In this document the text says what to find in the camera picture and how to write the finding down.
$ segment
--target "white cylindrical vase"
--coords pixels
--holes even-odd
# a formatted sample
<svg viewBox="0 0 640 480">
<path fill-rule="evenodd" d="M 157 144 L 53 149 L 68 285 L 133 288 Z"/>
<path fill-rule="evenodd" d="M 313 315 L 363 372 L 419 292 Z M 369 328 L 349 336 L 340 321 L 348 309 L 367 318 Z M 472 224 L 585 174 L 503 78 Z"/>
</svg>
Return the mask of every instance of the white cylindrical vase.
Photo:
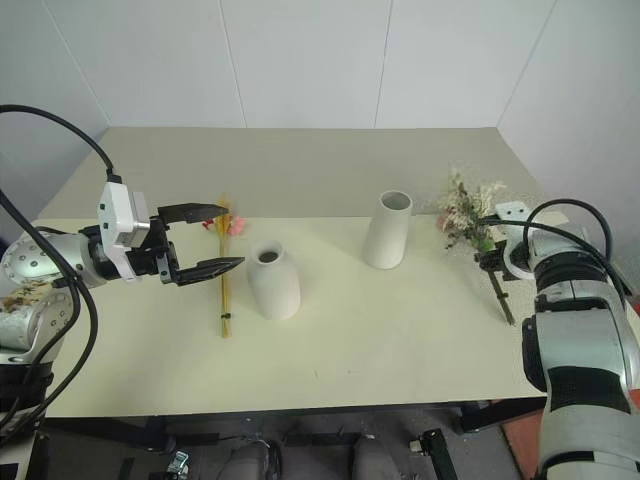
<svg viewBox="0 0 640 480">
<path fill-rule="evenodd" d="M 389 191 L 380 195 L 364 240 L 365 262 L 386 270 L 402 261 L 412 208 L 413 202 L 406 193 Z"/>
<path fill-rule="evenodd" d="M 262 315 L 271 320 L 290 318 L 300 307 L 300 280 L 295 263 L 276 241 L 251 248 L 247 272 L 253 297 Z"/>
</svg>

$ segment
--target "white vase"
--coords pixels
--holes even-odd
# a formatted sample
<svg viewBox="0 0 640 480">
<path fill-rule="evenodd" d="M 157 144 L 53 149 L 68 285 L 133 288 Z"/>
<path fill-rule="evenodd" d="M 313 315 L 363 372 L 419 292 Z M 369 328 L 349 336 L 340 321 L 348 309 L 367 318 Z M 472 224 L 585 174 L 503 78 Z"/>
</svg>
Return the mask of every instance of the white vase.
<svg viewBox="0 0 640 480">
<path fill-rule="evenodd" d="M 295 263 L 276 241 L 255 244 L 249 254 L 249 285 L 262 315 L 290 318 L 300 307 L 300 280 Z"/>
<path fill-rule="evenodd" d="M 402 261 L 412 207 L 411 197 L 406 193 L 390 191 L 380 195 L 364 240 L 365 262 L 386 270 Z"/>
</svg>

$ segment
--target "vase opening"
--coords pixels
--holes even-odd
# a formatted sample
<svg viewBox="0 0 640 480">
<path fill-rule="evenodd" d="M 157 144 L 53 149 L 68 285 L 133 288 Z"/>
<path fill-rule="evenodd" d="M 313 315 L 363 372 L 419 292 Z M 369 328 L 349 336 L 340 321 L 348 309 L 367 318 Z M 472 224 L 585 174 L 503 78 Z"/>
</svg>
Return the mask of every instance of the vase opening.
<svg viewBox="0 0 640 480">
<path fill-rule="evenodd" d="M 411 206 L 411 198 L 402 192 L 385 192 L 380 201 L 389 210 L 406 210 Z"/>
<path fill-rule="evenodd" d="M 273 252 L 273 251 L 262 252 L 258 257 L 258 260 L 260 260 L 262 263 L 275 262 L 277 259 L 278 259 L 278 252 Z"/>
</svg>

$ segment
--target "table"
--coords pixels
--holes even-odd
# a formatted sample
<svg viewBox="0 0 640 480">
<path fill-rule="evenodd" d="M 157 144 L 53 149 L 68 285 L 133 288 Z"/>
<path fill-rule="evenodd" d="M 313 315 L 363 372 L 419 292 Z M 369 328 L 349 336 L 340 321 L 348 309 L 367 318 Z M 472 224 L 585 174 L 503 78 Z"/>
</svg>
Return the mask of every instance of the table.
<svg viewBox="0 0 640 480">
<path fill-rule="evenodd" d="M 302 306 L 273 322 L 256 311 L 245 265 L 230 274 L 233 336 L 222 339 L 217 280 L 186 287 L 116 280 L 92 291 L 98 341 L 49 417 L 119 417 L 396 405 L 539 395 L 527 382 L 520 320 L 533 282 L 505 284 L 517 327 L 506 324 L 471 250 L 444 249 L 435 216 L 413 217 L 406 258 L 380 271 L 360 258 L 363 217 L 250 218 L 233 238 L 282 242 L 302 278 Z M 38 222 L 73 231 L 92 219 Z M 175 224 L 181 267 L 217 256 L 200 225 Z M 629 309 L 636 335 L 640 320 Z M 84 345 L 83 315 L 54 364 L 60 380 Z"/>
</svg>

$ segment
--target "pink flower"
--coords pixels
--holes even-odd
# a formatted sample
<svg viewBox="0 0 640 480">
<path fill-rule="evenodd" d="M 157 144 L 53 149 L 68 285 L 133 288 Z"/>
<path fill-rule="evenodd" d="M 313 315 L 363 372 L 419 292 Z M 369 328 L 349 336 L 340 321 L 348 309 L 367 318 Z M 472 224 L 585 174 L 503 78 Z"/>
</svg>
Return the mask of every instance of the pink flower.
<svg viewBox="0 0 640 480">
<path fill-rule="evenodd" d="M 231 222 L 231 228 L 229 229 L 230 235 L 240 235 L 244 226 L 247 224 L 247 219 L 242 217 L 233 217 Z"/>
</svg>

